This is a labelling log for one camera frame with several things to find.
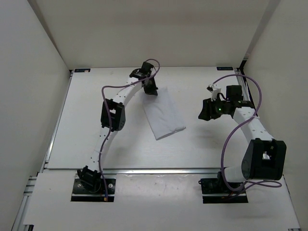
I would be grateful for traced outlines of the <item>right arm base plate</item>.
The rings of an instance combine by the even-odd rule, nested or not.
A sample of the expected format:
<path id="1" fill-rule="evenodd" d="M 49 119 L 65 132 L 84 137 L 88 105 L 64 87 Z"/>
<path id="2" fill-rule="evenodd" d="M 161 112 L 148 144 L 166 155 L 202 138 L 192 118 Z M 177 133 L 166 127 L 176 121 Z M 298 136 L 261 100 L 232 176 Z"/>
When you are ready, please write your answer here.
<path id="1" fill-rule="evenodd" d="M 198 183 L 202 190 L 203 204 L 246 204 L 246 193 L 238 195 L 231 191 L 223 180 L 217 178 L 201 178 Z"/>

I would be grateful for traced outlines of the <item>white skirt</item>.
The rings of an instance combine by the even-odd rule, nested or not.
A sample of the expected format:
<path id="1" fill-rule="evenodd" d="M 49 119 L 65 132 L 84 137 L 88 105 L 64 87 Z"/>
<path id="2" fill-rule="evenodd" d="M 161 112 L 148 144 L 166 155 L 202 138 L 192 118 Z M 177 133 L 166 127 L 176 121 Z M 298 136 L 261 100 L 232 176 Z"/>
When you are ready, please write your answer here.
<path id="1" fill-rule="evenodd" d="M 156 140 L 186 129 L 185 122 L 167 87 L 157 91 L 157 95 L 141 95 L 141 102 L 148 123 Z"/>

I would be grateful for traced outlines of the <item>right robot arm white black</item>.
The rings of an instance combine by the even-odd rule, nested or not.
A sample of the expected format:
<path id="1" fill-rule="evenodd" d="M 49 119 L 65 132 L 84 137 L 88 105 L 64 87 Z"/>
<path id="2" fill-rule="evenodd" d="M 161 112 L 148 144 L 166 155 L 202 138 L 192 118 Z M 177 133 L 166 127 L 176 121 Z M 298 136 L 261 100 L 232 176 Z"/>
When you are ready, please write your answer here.
<path id="1" fill-rule="evenodd" d="M 221 170 L 218 173 L 216 187 L 221 192 L 240 192 L 246 183 L 256 180 L 259 185 L 265 182 L 280 180 L 282 177 L 286 144 L 274 139 L 260 122 L 256 110 L 250 101 L 244 100 L 242 87 L 230 85 L 226 87 L 226 94 L 221 88 L 210 84 L 207 90 L 211 97 L 203 100 L 203 108 L 199 119 L 209 121 L 218 119 L 222 115 L 230 115 L 238 124 L 231 132 L 234 134 L 241 129 L 248 147 L 241 158 L 241 163 L 235 167 L 224 166 L 226 146 L 223 145 L 221 154 Z"/>

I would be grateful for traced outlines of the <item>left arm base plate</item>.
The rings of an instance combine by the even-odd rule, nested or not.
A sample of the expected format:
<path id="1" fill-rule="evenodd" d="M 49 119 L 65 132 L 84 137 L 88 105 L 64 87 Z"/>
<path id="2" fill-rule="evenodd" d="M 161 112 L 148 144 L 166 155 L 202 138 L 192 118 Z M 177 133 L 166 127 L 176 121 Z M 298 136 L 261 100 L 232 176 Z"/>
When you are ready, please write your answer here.
<path id="1" fill-rule="evenodd" d="M 75 176 L 71 193 L 71 202 L 114 202 L 116 178 L 106 178 L 108 198 L 105 198 L 104 182 L 94 187 L 87 186 L 81 179 Z"/>

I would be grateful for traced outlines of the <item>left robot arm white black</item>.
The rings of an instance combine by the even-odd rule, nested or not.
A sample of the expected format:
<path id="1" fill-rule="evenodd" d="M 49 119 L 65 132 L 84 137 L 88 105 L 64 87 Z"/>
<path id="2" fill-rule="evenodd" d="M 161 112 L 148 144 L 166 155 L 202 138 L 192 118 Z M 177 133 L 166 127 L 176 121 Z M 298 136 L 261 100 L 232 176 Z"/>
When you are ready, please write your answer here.
<path id="1" fill-rule="evenodd" d="M 90 156 L 90 162 L 77 170 L 81 185 L 89 193 L 103 193 L 105 198 L 108 197 L 108 184 L 103 175 L 104 160 L 113 139 L 125 125 L 125 109 L 132 97 L 141 89 L 147 95 L 158 95 L 154 77 L 159 69 L 160 63 L 156 59 L 147 59 L 140 68 L 130 73 L 124 85 L 102 87 L 103 105 L 99 138 Z"/>

